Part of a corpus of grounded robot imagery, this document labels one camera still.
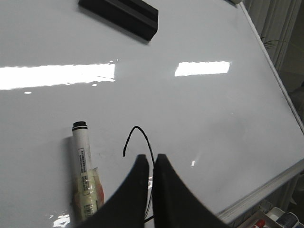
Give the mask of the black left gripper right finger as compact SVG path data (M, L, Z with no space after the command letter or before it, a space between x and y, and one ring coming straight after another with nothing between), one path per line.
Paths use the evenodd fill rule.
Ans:
M154 165L152 205L156 228L229 227L192 194L165 154Z

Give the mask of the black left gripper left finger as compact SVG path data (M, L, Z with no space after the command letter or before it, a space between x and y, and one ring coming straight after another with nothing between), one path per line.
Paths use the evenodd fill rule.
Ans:
M111 198L79 228L143 228L148 195L149 164L144 154L136 160Z

